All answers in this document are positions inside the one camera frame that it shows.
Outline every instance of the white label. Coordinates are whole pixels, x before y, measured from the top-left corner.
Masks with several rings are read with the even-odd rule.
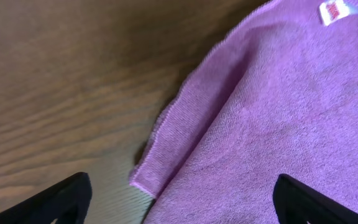
[[[323,20],[323,24],[328,26],[338,19],[342,19],[348,15],[358,14],[358,9],[352,7],[343,0],[331,0],[321,3],[320,15]]]

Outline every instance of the wood grain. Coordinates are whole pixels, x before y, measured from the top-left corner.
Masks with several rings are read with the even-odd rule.
[[[161,109],[261,0],[0,0],[0,211],[78,171],[88,223],[139,223],[127,186]]]

